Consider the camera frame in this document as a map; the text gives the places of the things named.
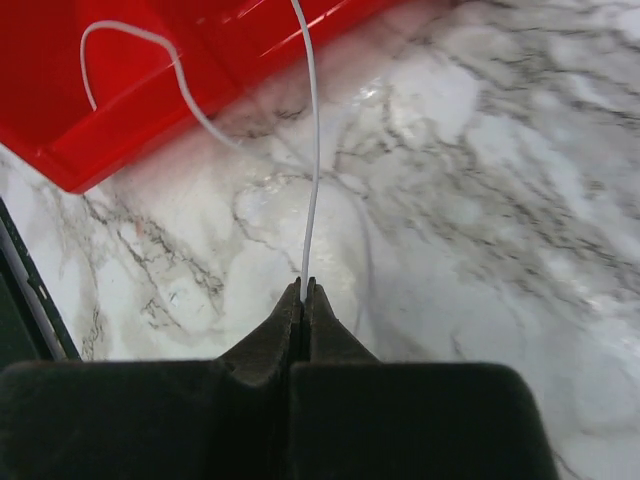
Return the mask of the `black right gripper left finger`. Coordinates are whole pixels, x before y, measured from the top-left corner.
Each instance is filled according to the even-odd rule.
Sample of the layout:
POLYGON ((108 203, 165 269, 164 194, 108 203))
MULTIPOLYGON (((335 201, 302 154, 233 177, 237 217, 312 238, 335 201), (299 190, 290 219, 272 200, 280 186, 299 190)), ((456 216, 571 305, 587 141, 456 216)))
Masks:
POLYGON ((5 479, 276 479, 299 283, 215 359, 31 361, 1 375, 5 479))

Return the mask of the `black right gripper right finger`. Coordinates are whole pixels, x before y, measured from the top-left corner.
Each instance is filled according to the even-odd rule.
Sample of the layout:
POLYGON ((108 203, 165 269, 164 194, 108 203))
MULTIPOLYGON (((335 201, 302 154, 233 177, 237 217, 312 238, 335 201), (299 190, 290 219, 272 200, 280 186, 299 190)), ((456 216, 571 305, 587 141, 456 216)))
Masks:
POLYGON ((534 396, 495 363, 383 363, 310 283, 289 380, 293 479, 554 479, 534 396))

